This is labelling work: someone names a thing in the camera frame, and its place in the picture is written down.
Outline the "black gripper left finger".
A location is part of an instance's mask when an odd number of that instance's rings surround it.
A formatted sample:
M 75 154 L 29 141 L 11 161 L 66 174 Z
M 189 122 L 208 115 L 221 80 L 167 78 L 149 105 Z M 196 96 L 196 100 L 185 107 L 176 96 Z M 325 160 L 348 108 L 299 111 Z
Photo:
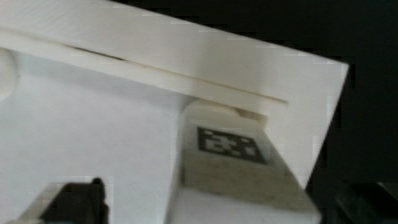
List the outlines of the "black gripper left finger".
M 50 183 L 11 224 L 110 224 L 105 183 Z

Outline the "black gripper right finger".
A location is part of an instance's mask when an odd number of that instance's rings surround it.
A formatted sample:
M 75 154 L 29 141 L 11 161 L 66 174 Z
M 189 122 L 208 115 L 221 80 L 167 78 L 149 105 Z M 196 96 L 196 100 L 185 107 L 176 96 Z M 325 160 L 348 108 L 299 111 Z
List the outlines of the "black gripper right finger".
M 332 224 L 398 224 L 398 183 L 356 183 L 336 197 Z

